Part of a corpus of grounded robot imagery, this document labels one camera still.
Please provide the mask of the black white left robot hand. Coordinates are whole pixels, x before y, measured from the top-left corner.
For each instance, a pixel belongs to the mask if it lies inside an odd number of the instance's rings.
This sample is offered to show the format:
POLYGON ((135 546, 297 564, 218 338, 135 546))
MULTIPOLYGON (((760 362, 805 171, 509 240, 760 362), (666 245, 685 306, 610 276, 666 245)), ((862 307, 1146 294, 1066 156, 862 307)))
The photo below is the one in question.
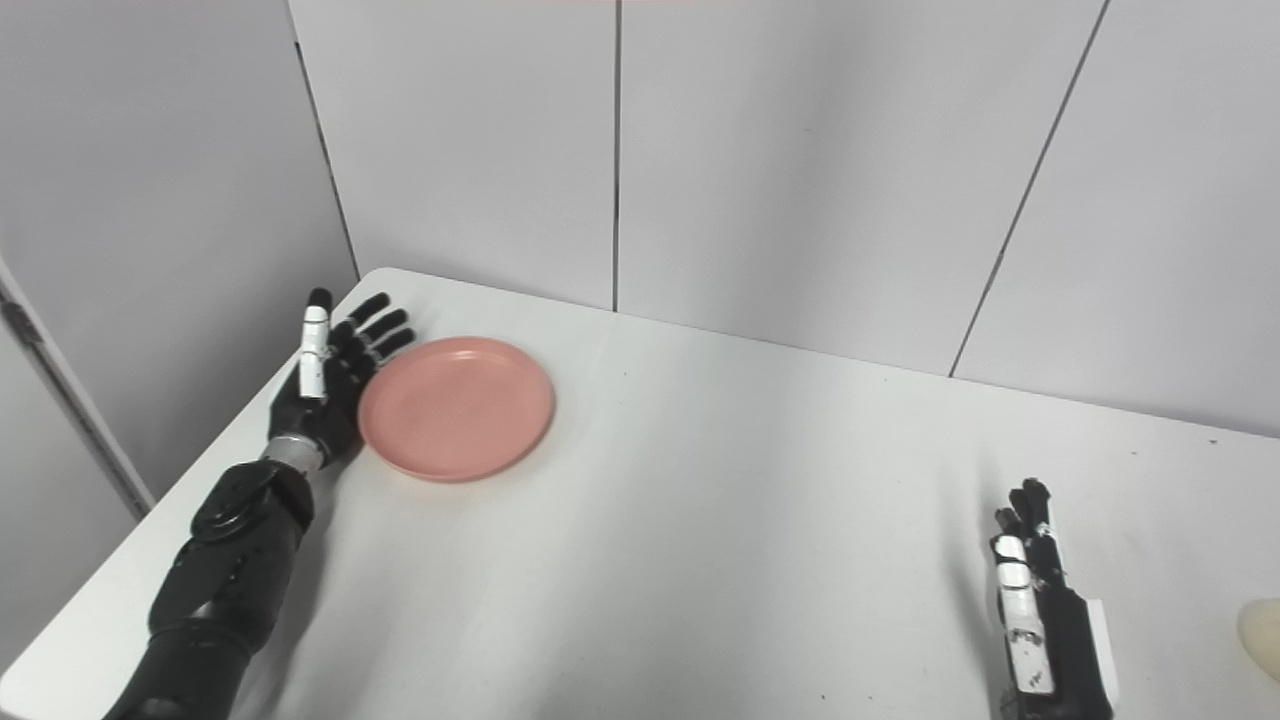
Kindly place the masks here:
POLYGON ((291 374, 270 406, 268 438, 298 437, 332 462, 360 445, 358 406, 372 378, 416 340, 410 315, 375 293, 346 316, 315 288, 291 374))

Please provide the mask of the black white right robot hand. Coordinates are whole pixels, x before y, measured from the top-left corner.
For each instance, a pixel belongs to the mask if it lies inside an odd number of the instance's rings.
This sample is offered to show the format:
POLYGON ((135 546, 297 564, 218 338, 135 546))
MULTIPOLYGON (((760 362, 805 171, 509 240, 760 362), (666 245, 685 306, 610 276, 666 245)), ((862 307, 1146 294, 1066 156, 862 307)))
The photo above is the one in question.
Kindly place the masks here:
POLYGON ((1010 687, 1004 719, 1114 719, 1117 670, 1105 607, 1068 583, 1052 495, 1032 477, 995 511, 989 539, 1010 687))

